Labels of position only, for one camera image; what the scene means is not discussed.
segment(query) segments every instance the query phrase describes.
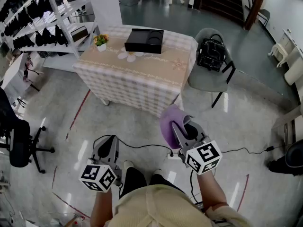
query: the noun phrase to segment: flower pot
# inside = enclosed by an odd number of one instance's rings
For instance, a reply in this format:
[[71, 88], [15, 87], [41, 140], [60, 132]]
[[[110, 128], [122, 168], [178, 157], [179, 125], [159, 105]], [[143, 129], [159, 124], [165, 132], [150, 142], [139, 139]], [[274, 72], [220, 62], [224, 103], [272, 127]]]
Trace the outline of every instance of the flower pot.
[[106, 44], [102, 44], [101, 46], [97, 46], [98, 51], [102, 52], [106, 50]]

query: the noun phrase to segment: red floor line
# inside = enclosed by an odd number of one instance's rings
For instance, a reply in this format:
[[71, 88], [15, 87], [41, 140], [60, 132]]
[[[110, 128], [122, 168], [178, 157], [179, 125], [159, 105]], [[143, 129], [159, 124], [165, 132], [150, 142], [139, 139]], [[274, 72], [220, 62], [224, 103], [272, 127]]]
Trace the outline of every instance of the red floor line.
[[74, 117], [74, 120], [73, 120], [72, 123], [71, 123], [70, 131], [71, 131], [71, 128], [72, 128], [72, 126], [74, 125], [74, 123], [75, 123], [75, 121], [76, 121], [76, 118], [78, 117], [78, 114], [80, 113], [80, 110], [81, 110], [82, 106], [84, 105], [84, 103], [85, 103], [87, 97], [89, 96], [89, 93], [90, 93], [90, 89], [88, 90], [87, 94], [85, 95], [85, 97], [84, 97], [84, 99], [83, 99], [83, 101], [82, 101], [82, 103], [81, 103], [81, 105], [80, 105], [80, 107], [79, 107], [79, 109], [78, 109], [78, 111], [77, 111], [75, 117]]
[[82, 213], [80, 210], [78, 210], [78, 209], [74, 208], [72, 205], [68, 204], [66, 201], [64, 201], [62, 198], [60, 198], [56, 193], [53, 192], [53, 194], [54, 194], [58, 199], [60, 199], [62, 202], [64, 202], [65, 204], [67, 204], [69, 207], [71, 207], [73, 210], [79, 212], [80, 214], [82, 214], [82, 215], [85, 216], [85, 217], [90, 218], [90, 216], [87, 216], [86, 214]]
[[249, 177], [250, 177], [250, 175], [247, 174], [247, 175], [246, 175], [246, 183], [245, 183], [244, 191], [243, 191], [242, 198], [241, 198], [240, 204], [239, 204], [239, 206], [238, 206], [237, 212], [239, 211], [240, 206], [241, 206], [241, 204], [242, 204], [242, 201], [243, 201], [243, 198], [244, 198], [244, 194], [245, 194], [245, 191], [246, 191], [246, 187], [247, 187], [247, 183], [248, 183], [248, 178], [249, 178]]
[[58, 166], [56, 166], [55, 171], [53, 172], [53, 183], [55, 181], [55, 175], [56, 175], [57, 168], [58, 168]]

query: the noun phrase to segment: black pants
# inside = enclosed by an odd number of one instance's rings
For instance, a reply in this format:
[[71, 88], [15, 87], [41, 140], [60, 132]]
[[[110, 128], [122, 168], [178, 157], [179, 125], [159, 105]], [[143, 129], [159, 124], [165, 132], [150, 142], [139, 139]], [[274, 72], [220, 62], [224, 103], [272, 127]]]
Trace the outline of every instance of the black pants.
[[[167, 185], [180, 190], [178, 187], [176, 187], [174, 184], [171, 184], [169, 181], [165, 180], [163, 176], [159, 174], [155, 174], [151, 177], [150, 185], [157, 185], [157, 184]], [[136, 168], [130, 167], [127, 169], [126, 172], [124, 189], [122, 191], [121, 198], [133, 190], [146, 186], [147, 183], [143, 174], [139, 172]]]

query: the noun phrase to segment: small potted plant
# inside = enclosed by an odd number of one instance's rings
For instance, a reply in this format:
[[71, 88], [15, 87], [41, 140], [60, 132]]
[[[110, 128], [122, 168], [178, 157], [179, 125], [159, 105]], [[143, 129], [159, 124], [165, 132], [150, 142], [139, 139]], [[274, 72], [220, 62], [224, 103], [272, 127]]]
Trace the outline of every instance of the small potted plant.
[[100, 52], [105, 51], [106, 43], [108, 42], [108, 35], [94, 36], [94, 42]]

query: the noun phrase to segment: purple cloth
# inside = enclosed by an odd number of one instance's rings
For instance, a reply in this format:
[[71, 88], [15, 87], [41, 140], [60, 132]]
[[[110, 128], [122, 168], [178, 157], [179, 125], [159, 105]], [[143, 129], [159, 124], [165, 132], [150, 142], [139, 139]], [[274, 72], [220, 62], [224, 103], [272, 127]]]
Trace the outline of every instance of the purple cloth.
[[179, 109], [177, 105], [172, 104], [169, 106], [160, 117], [160, 128], [162, 135], [166, 142], [172, 149], [180, 148], [180, 145], [177, 143], [173, 129], [172, 122], [175, 122], [185, 135], [187, 135], [184, 125], [191, 121], [191, 116], [188, 115], [183, 110]]

